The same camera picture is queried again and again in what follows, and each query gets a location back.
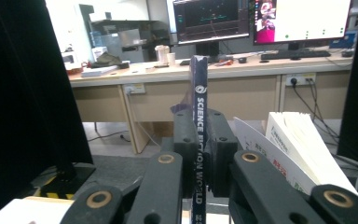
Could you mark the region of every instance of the monitor screen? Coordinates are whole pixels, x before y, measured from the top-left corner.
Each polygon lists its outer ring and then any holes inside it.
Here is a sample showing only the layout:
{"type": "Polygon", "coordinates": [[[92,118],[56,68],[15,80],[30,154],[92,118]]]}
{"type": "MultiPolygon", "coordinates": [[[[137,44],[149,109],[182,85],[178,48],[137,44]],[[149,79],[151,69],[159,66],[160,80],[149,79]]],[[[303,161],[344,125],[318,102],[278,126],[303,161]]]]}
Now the monitor screen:
{"type": "Polygon", "coordinates": [[[178,44],[249,36],[247,9],[245,0],[168,0],[178,44]]]}
{"type": "Polygon", "coordinates": [[[341,38],[351,0],[255,0],[255,44],[341,38]]]}

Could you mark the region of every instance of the cup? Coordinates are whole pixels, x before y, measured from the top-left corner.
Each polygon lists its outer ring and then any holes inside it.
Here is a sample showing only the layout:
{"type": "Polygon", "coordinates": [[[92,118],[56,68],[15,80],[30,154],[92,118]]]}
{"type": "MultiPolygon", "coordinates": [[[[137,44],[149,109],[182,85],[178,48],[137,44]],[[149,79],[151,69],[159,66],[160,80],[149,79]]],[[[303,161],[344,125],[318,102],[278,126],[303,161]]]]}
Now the cup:
{"type": "Polygon", "coordinates": [[[158,45],[155,47],[157,59],[159,64],[167,64],[168,58],[167,55],[170,52],[170,47],[158,45]]]}
{"type": "Polygon", "coordinates": [[[175,66],[176,65],[175,53],[168,53],[167,58],[168,58],[168,65],[169,66],[175,66]]]}

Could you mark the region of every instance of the black cable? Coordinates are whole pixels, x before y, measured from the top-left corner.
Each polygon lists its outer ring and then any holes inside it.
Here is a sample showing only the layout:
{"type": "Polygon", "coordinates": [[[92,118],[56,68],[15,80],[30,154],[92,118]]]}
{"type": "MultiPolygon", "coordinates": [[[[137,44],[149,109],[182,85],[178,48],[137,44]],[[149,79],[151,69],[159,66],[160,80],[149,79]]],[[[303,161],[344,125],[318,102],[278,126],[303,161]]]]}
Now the black cable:
{"type": "Polygon", "coordinates": [[[312,119],[312,121],[314,121],[314,119],[316,117],[316,111],[317,111],[319,113],[319,120],[324,125],[325,129],[327,130],[327,132],[324,129],[322,129],[319,125],[317,125],[316,123],[315,123],[315,125],[318,126],[325,133],[328,133],[333,138],[333,140],[337,143],[335,138],[339,138],[338,134],[324,122],[324,118],[322,116],[321,109],[319,108],[319,105],[318,105],[318,91],[317,91],[317,88],[316,88],[316,83],[313,81],[313,79],[307,79],[307,81],[310,84],[310,91],[312,92],[312,97],[313,97],[313,102],[314,102],[314,107],[313,107],[314,111],[313,111],[313,119],[312,119]]]}
{"type": "Polygon", "coordinates": [[[332,155],[335,159],[337,159],[337,160],[339,160],[339,161],[343,161],[343,162],[345,162],[345,163],[347,163],[347,164],[349,164],[349,165],[352,165],[352,166],[358,168],[358,164],[356,164],[356,163],[354,163],[354,162],[352,162],[352,161],[348,161],[348,160],[346,160],[346,159],[344,159],[344,158],[342,158],[342,157],[340,157],[340,156],[338,156],[338,155],[335,155],[335,154],[333,154],[333,153],[331,153],[331,155],[332,155]]]}
{"type": "Polygon", "coordinates": [[[127,131],[121,131],[121,132],[117,132],[117,133],[111,133],[111,134],[108,134],[108,135],[105,135],[105,136],[98,136],[98,137],[95,137],[95,138],[91,138],[90,140],[87,140],[88,142],[90,141],[94,141],[98,138],[105,138],[105,137],[109,137],[109,136],[112,136],[112,135],[115,135],[115,134],[118,134],[118,133],[124,133],[124,132],[127,132],[127,131]]]}
{"type": "MultiPolygon", "coordinates": [[[[298,91],[296,90],[296,79],[295,78],[292,78],[290,80],[292,82],[292,87],[293,87],[293,90],[295,92],[295,94],[298,96],[298,98],[304,103],[304,105],[308,108],[308,110],[310,112],[312,112],[312,109],[310,108],[310,106],[307,104],[307,102],[305,102],[305,100],[301,97],[301,95],[298,93],[298,91]]],[[[315,126],[317,126],[320,130],[322,130],[323,132],[329,134],[333,141],[335,141],[337,144],[338,144],[338,140],[336,138],[339,138],[338,137],[338,134],[336,134],[336,132],[334,132],[333,129],[331,129],[323,120],[323,118],[321,118],[320,116],[318,116],[316,113],[313,114],[315,116],[316,119],[318,119],[323,125],[324,127],[326,128],[323,129],[321,126],[319,126],[317,123],[313,122],[315,126]]]]}
{"type": "MultiPolygon", "coordinates": [[[[312,112],[312,110],[310,109],[310,106],[305,102],[305,100],[301,97],[301,95],[297,92],[296,90],[296,79],[295,78],[292,78],[291,80],[291,83],[292,83],[292,87],[293,87],[293,90],[295,91],[296,95],[298,96],[298,98],[304,103],[304,105],[312,112]]],[[[319,113],[319,116],[316,115],[316,111],[313,112],[313,116],[315,118],[317,118],[318,120],[321,121],[321,123],[324,125],[324,127],[326,128],[326,130],[322,129],[318,124],[314,123],[314,125],[318,126],[320,130],[324,131],[325,133],[328,133],[332,139],[336,142],[335,144],[332,144],[332,143],[326,143],[326,144],[330,144],[330,145],[333,145],[333,146],[337,146],[338,144],[338,141],[336,140],[336,138],[339,138],[338,134],[336,132],[334,132],[333,129],[331,129],[323,120],[322,118],[322,113],[321,113],[321,110],[319,109],[319,106],[317,105],[317,91],[316,91],[316,84],[315,82],[311,79],[309,80],[308,79],[308,82],[314,86],[315,90],[313,91],[313,88],[311,87],[311,91],[312,91],[312,97],[313,97],[313,100],[314,100],[314,103],[315,103],[315,108],[317,108],[318,110],[318,113],[319,113]]],[[[356,167],[358,169],[358,164],[352,162],[352,161],[348,161],[348,160],[345,160],[344,158],[342,157],[339,157],[338,155],[335,155],[333,153],[330,153],[334,158],[340,160],[340,161],[344,161],[346,162],[347,164],[349,165],[352,165],[354,167],[356,167]]]]}
{"type": "Polygon", "coordinates": [[[229,54],[233,54],[232,50],[228,47],[228,45],[225,43],[225,41],[221,41],[223,43],[223,45],[226,47],[226,49],[228,50],[229,54]]]}
{"type": "Polygon", "coordinates": [[[120,135],[120,138],[123,139],[123,140],[126,141],[126,142],[130,142],[130,140],[128,140],[127,138],[125,138],[123,134],[120,135]]]}
{"type": "Polygon", "coordinates": [[[333,63],[334,65],[338,66],[338,67],[343,67],[343,68],[345,68],[345,67],[348,67],[348,66],[351,66],[351,65],[352,65],[352,63],[348,63],[348,64],[345,64],[345,65],[337,64],[336,62],[330,60],[328,57],[325,57],[325,59],[326,59],[327,61],[329,61],[330,63],[333,63]]]}
{"type": "MultiPolygon", "coordinates": [[[[301,95],[298,93],[298,91],[296,90],[296,84],[292,85],[293,87],[293,90],[295,91],[295,94],[298,96],[298,98],[304,103],[304,105],[308,108],[308,110],[310,112],[312,112],[312,109],[310,108],[310,106],[307,104],[307,102],[305,102],[305,100],[301,97],[301,95]]],[[[320,116],[318,116],[317,114],[315,114],[315,118],[318,119],[323,125],[324,127],[329,130],[330,132],[332,132],[333,134],[336,135],[336,138],[338,138],[338,134],[336,134],[336,132],[334,132],[333,129],[331,129],[323,120],[323,118],[321,118],[320,116]]]]}

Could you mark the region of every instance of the wooden desk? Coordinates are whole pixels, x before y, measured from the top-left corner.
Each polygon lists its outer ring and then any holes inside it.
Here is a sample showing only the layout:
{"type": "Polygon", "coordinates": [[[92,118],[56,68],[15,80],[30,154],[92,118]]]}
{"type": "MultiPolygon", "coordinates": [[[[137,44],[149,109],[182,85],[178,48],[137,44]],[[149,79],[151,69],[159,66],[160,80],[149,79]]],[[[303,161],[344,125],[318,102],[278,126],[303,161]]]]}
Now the wooden desk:
{"type": "MultiPolygon", "coordinates": [[[[248,63],[208,68],[209,107],[227,119],[267,119],[270,111],[309,112],[292,88],[285,86],[286,75],[309,72],[317,74],[318,104],[324,118],[341,118],[352,58],[342,58],[340,52],[332,52],[329,58],[269,63],[261,63],[253,53],[234,57],[248,57],[248,63]]],[[[180,66],[181,60],[176,62],[176,66],[154,70],[149,69],[154,63],[131,64],[102,77],[70,76],[82,120],[127,121],[134,152],[142,152],[148,137],[140,122],[172,121],[169,108],[181,102],[187,91],[189,67],[180,66]],[[124,94],[123,85],[131,83],[144,83],[145,93],[124,94]]],[[[313,105],[310,87],[297,90],[313,105]]]]}

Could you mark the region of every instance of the electrical socket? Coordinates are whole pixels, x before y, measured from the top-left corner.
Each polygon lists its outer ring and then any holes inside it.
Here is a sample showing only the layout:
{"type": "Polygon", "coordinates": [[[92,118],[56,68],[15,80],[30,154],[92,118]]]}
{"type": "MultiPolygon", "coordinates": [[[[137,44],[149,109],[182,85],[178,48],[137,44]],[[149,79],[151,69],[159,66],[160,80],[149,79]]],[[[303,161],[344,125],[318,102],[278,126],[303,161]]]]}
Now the electrical socket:
{"type": "Polygon", "coordinates": [[[297,80],[296,86],[310,85],[316,81],[316,73],[288,74],[286,75],[286,86],[293,86],[292,78],[297,80]]]}
{"type": "Polygon", "coordinates": [[[146,93],[144,83],[124,84],[124,91],[130,94],[146,93]]]}

